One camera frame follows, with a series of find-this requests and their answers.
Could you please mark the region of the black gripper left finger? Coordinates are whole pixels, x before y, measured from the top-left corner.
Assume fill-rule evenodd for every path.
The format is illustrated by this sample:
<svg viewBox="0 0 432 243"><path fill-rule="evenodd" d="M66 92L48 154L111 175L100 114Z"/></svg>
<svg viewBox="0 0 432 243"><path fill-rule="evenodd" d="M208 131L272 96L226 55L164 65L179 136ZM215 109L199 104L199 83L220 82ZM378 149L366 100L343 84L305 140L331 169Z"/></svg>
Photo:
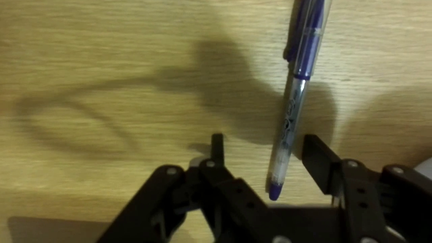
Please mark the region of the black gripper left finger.
<svg viewBox="0 0 432 243"><path fill-rule="evenodd" d="M200 210L215 243L270 243L261 226L269 208L224 165L224 138L214 134L211 156L197 167L158 168L98 243L169 243L191 211Z"/></svg>

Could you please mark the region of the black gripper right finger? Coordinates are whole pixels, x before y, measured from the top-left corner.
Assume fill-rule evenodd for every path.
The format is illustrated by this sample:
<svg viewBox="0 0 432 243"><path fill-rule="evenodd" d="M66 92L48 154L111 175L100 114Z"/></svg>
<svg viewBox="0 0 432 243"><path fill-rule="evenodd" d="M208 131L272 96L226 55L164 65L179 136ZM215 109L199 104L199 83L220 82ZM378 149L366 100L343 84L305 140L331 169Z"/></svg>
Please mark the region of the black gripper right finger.
<svg viewBox="0 0 432 243"><path fill-rule="evenodd" d="M432 243L432 181L415 169L380 173L338 157L318 136L305 136L301 161L343 215L349 243Z"/></svg>

